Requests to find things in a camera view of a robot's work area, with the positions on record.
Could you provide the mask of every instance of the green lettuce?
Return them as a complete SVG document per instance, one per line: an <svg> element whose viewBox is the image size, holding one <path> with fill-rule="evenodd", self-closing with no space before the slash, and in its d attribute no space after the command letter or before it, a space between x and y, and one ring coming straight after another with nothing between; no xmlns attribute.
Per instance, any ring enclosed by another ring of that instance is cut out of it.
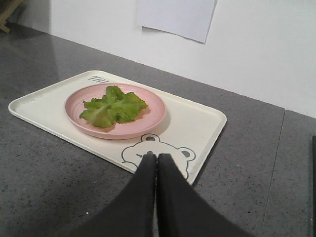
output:
<svg viewBox="0 0 316 237"><path fill-rule="evenodd" d="M115 122L134 121L141 109L148 107L134 92L124 94L117 85L108 86L101 99L92 98L83 104L86 110L79 117L102 128L110 127Z"/></svg>

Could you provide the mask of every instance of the bear illustration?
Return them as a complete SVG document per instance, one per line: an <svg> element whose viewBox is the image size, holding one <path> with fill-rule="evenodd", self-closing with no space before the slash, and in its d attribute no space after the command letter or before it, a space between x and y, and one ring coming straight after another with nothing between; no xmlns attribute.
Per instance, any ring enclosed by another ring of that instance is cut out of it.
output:
<svg viewBox="0 0 316 237"><path fill-rule="evenodd" d="M144 154L155 154L157 157L161 153L171 154L177 167L187 179L189 177L189 162L196 158L196 154L189 148L179 147L162 142L155 134L145 134L141 137L140 142L133 146L126 147L121 157L123 163L130 163L138 167Z"/></svg>

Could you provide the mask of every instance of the paper sheet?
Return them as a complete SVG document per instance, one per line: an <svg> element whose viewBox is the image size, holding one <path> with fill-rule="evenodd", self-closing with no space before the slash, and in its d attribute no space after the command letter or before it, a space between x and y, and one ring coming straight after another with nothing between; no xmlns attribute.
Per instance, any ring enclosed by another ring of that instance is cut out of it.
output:
<svg viewBox="0 0 316 237"><path fill-rule="evenodd" d="M138 23L206 42L216 0L139 0Z"/></svg>

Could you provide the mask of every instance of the tray rim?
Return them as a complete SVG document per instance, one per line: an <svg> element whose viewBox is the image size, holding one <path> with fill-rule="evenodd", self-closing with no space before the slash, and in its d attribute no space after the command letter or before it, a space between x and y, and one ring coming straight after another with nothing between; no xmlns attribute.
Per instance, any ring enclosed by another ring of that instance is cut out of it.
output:
<svg viewBox="0 0 316 237"><path fill-rule="evenodd" d="M124 79L124 80L127 80L127 81L132 82L132 84L136 84L136 85L138 85L138 86L145 87L146 89L149 89L149 90L152 89L152 90L158 91L159 93L162 93L163 95L162 95L162 96L159 95L159 97L168 96L169 98L173 98L173 99L186 100L186 101L189 102L191 105L198 105L198 106L200 106L200 107L202 107L202 108L204 108L204 109L210 110L210 111L212 111L212 112L214 112L214 113L216 113L217 115L220 116L220 118L221 118L221 119L220 119L220 123L219 123L218 126L216 127L215 132L214 132L214 133L212 134L212 136L209 138L209 140L208 140L208 142L207 142L207 145L205 146L205 148L203 149L203 151L202 151L202 153L201 153L201 155L200 155L200 156L204 156L204 157L203 157L203 158L200 158L199 161L194 164L192 170L191 170L190 173L189 173L190 175L189 175L189 179L188 179L187 181L188 181L188 183L190 183L190 184L192 185L192 184L194 183L194 181L196 180L196 177L198 176L199 171L201 170L202 166L204 165L204 162L205 162L205 160L207 159L208 154L209 154L210 151L213 149L214 144L216 143L218 137L219 137L220 134L222 133L223 128L225 127L225 125L226 125L226 123L227 123L227 117L226 117L226 115L225 115L223 112L221 112L220 110L218 110L218 109L215 109L215 108L212 108L212 107L209 107L209 106L200 104L200 103L198 103L198 102L195 102L195 101L192 101L192 100L189 100L189 99L186 99L186 98L182 98L182 97L177 96L177 95L173 95L173 94L168 93L168 92L165 92L165 91L163 91L163 90L156 89L156 88L154 88L154 87L151 87L151 86L148 86L148 85L145 85L145 84L141 84L141 83L139 83L139 82L132 81L132 80L129 80L129 79L126 79L126 78L123 78L123 77L120 77L120 76L117 76L117 75L114 75L114 74L110 74L110 73L107 73L107 72L104 72L104 71L100 71L100 70L90 70L90 71L86 71L86 72L80 73L80 74L78 74L78 75L72 76L72 77L70 77L70 78L61 80L61 81L59 81L59 82L57 82L57 83L54 83L54 84L49 85L49 86L46 86L46 87L44 87L44 88L41 88L41 89L39 89L39 90L36 90L36 91L31 92L31 93L29 93L29 94L26 94L26 95L24 95L24 96L21 96L21 97L19 97L19 98L16 98L16 99L14 99L13 101L11 101L11 102L9 103L9 105L8 105L8 110L9 110L9 112L10 112L12 115L14 115L14 116L16 116L16 117L18 117L18 118L20 118L20 119L22 119L22 120L24 120L24 121L26 121L26 122L28 122L28 123L30 123L30 124L32 124L32 125L38 127L38 128L40 128L40 129L42 129L42 130L44 130L44 131L47 131L47 132L49 132L49 133L51 133L51 134L53 134L53 135L55 135L55 136L57 136L57 137L59 137L59 138L61 138L61 139L65 140L65 141L71 143L71 144L74 144L74 145L76 145L76 146L78 146L78 147L80 147L80 148L82 148L82 149L84 149L84 150L86 150L86 151L88 151L88 152L90 152L90 153L92 153L92 154L98 156L98 157L101 157L101 158L105 159L106 161L108 161L108 162L110 162L110 163L113 163L113 164L119 166L120 168L123 168L123 169L125 169L125 170L127 170L127 171L129 171L129 172L131 172L131 173L134 173L135 171L134 171L133 169L131 169L130 167L125 166L124 163L119 163L119 162L115 161L114 159L112 159L112 158L110 158L110 157L107 157L106 155L104 155L104 154L102 154L102 153L96 151L95 149L93 149L93 148L91 148L91 147L89 147L89 146L87 146L87 145L85 145L85 144L83 144L83 143L81 143L81 142L78 142L78 141L76 141L76 140L74 140L74 139L72 139L72 138L70 138L70 137L68 137L68 136L66 136L66 135L63 135L63 134L61 134L61 133L59 133L59 132L57 132L57 131L55 131L55 130L53 130L53 129L50 129L50 128L44 126L44 125L41 125L40 123L34 121L33 119L27 118L27 117L25 117L24 115L22 115L22 114L20 114L20 113L18 113L18 112L16 112L16 111L14 110L14 106L15 106L16 103L18 103L20 100L23 101L23 99L25 99L25 98L27 98L27 97L31 97L32 95L41 93L41 92L43 92L43 91L45 91L45 90L48 90L48 89L50 89L50 88L52 88L52 87L57 87L57 86L59 86L59 85L65 84L66 82L69 82L69 81L71 81L71 80L74 79L74 78L83 76L83 75L85 75L85 74L90 74L90 73L105 74L105 76L108 77L108 79Z"/></svg>

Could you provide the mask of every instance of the gray countertop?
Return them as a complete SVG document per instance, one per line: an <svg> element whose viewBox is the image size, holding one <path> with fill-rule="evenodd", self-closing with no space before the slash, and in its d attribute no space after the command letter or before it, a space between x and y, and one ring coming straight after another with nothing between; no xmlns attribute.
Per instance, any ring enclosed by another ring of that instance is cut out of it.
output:
<svg viewBox="0 0 316 237"><path fill-rule="evenodd" d="M63 237L132 174L12 116L23 95L101 70L216 108L228 118L193 184L256 237L310 237L316 119L18 25L0 32L0 236ZM154 224L154 236L158 236Z"/></svg>

